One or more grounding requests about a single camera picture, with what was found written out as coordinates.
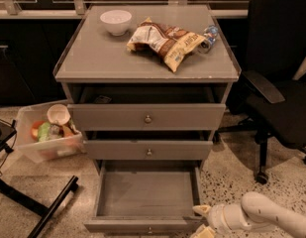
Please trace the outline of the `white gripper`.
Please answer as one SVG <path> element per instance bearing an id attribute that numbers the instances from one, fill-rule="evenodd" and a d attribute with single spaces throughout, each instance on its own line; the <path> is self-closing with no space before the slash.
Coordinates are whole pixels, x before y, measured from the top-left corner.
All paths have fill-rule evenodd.
<path id="1" fill-rule="evenodd" d="M 228 234 L 231 232 L 224 215 L 223 204 L 210 207 L 209 205 L 195 205 L 193 211 L 201 216 L 206 216 L 209 226 L 200 225 L 190 238 L 215 238 L 216 232 Z"/>

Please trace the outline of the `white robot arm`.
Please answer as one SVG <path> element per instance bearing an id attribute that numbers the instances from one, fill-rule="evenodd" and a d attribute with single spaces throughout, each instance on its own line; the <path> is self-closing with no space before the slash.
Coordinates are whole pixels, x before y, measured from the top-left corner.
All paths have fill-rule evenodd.
<path id="1" fill-rule="evenodd" d="M 251 191 L 239 203 L 196 205 L 193 207 L 207 220 L 190 238 L 215 238 L 236 230 L 267 232 L 278 227 L 293 238 L 306 238 L 306 216 L 279 206 L 265 195 Z"/>

